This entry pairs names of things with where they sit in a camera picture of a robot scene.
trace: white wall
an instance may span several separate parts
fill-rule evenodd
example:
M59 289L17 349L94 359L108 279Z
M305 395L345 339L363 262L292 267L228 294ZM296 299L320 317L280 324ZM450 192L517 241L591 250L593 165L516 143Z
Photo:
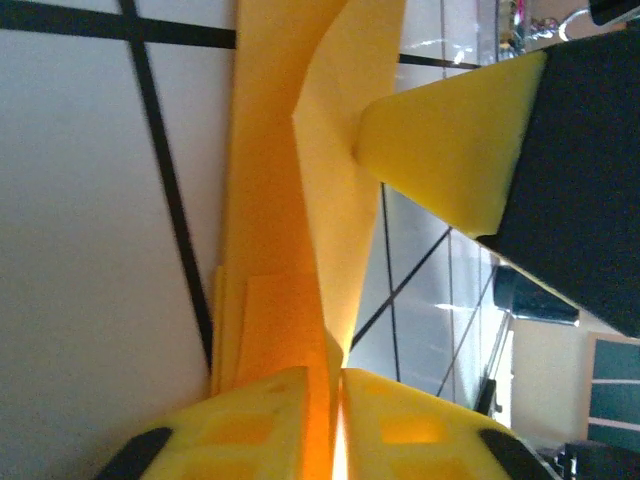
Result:
M516 320L513 330L513 429L526 438L548 440L549 446L577 439L587 337L617 332L585 312L579 327Z

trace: black tape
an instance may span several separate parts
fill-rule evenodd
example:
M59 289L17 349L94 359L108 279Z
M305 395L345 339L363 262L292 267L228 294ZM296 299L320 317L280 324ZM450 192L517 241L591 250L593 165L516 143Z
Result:
M169 441L173 431L155 428L129 440L94 480L138 480Z
M422 65L426 67L443 67L443 68L459 68L463 70L474 70L480 68L480 65L474 63L456 63L452 60L442 60L441 58L420 57L418 55L409 55L401 53L398 57L398 63L405 65Z
M533 453L511 435L494 429L481 430L479 435L491 454L513 480L554 480L557 478L542 465Z
M547 53L500 228L478 240L640 336L640 32Z
M6 0L0 3L0 29L76 37L235 48L236 33L224 28L187 25L116 13Z

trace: yellow foam block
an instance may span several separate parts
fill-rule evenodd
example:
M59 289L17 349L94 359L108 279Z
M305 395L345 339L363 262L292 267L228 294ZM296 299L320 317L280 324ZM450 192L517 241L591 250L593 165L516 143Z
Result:
M345 364L379 195L353 152L360 115L393 92L403 14L403 0L347 2L311 59L293 113L325 322Z
M239 2L214 394L235 384L254 277L315 275L346 362L377 208L352 151L362 110L392 92L403 5Z
M156 422L173 433L143 480L302 479L307 372L292 368Z
M535 52L373 103L358 161L468 236L495 234L545 60Z
M234 383L249 278L315 273L291 114L311 56L345 1L238 2L213 393Z
M509 480L478 431L509 430L363 370L342 374L351 480Z
M332 399L332 392L337 392L341 358L329 361L326 342L315 275L249 279L236 385L289 367L308 367L304 479L329 479L331 472L331 418L337 410L337 395ZM332 352L339 355L335 348ZM330 363L334 368L331 378Z

